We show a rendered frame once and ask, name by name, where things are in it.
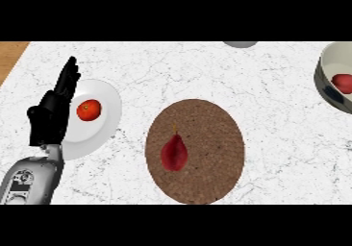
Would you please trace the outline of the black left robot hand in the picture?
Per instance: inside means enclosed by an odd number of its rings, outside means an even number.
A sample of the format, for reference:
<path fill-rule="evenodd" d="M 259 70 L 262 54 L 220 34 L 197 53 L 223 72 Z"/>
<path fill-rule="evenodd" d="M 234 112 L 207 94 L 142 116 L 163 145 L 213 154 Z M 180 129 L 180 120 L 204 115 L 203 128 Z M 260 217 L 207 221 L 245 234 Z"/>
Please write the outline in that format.
<path fill-rule="evenodd" d="M 62 142 L 68 127 L 69 106 L 80 77 L 77 59 L 71 57 L 62 67 L 55 88 L 46 92 L 40 104 L 26 110 L 31 125 L 31 146 L 59 144 Z"/>

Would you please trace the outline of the dark red bell pepper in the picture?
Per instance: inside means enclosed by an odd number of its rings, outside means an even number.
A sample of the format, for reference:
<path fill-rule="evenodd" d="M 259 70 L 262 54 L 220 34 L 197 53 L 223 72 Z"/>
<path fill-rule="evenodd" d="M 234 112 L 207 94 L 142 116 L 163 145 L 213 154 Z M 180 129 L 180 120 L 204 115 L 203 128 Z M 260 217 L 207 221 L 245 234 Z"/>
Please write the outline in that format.
<path fill-rule="evenodd" d="M 173 136 L 164 143 L 160 151 L 163 168 L 167 171 L 180 171 L 188 162 L 188 155 L 188 148 L 177 133 L 177 128 L 173 128 Z"/>

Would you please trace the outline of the brown round placemat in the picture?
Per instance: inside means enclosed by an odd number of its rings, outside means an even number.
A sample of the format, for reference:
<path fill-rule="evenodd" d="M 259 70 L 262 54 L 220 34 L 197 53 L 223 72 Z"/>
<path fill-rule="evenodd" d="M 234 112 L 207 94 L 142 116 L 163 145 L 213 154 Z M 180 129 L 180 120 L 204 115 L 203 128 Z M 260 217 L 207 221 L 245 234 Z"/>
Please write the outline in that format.
<path fill-rule="evenodd" d="M 161 165 L 161 148 L 179 134 L 188 161 L 179 171 Z M 234 119 L 211 102 L 188 99 L 158 114 L 146 137 L 148 169 L 164 194 L 183 204 L 211 204 L 234 189 L 244 166 L 244 141 Z"/>

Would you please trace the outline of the red tomato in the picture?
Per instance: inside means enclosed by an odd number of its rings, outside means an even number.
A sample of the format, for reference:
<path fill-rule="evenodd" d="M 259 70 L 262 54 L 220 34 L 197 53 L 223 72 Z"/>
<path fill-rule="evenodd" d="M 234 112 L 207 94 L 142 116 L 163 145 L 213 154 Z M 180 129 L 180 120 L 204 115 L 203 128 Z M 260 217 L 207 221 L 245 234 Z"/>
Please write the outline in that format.
<path fill-rule="evenodd" d="M 93 121 L 99 117 L 100 111 L 102 111 L 102 106 L 99 101 L 95 99 L 89 99 L 77 107 L 78 118 L 83 121 Z"/>

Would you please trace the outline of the white plate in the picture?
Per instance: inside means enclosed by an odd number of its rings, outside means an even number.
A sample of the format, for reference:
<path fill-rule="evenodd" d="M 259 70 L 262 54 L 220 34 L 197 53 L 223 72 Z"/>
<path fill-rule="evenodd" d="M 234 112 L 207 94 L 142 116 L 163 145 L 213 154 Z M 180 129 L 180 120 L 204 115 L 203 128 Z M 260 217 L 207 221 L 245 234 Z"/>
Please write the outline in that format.
<path fill-rule="evenodd" d="M 90 121 L 84 121 L 77 114 L 77 109 L 87 100 L 95 100 L 100 107 L 99 116 Z M 112 85 L 95 79 L 81 80 L 71 102 L 68 128 L 62 140 L 65 160 L 84 157 L 102 146 L 115 133 L 121 115 L 121 96 Z"/>

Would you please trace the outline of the grey round object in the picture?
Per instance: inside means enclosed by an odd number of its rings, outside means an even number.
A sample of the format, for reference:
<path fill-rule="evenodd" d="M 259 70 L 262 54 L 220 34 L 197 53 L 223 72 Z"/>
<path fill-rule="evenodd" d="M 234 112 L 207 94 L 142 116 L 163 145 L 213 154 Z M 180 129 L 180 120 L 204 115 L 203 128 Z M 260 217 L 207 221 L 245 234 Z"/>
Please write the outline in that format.
<path fill-rule="evenodd" d="M 248 48 L 256 45 L 256 41 L 223 41 L 223 43 L 234 48 Z"/>

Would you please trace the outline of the red fruit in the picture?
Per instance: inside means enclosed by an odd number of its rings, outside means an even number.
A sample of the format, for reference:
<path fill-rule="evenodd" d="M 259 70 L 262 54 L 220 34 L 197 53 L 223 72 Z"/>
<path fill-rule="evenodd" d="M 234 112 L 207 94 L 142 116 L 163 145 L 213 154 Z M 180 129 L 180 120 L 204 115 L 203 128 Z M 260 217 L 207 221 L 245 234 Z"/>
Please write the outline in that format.
<path fill-rule="evenodd" d="M 336 74 L 333 76 L 334 87 L 343 94 L 352 93 L 352 75 L 351 74 Z"/>

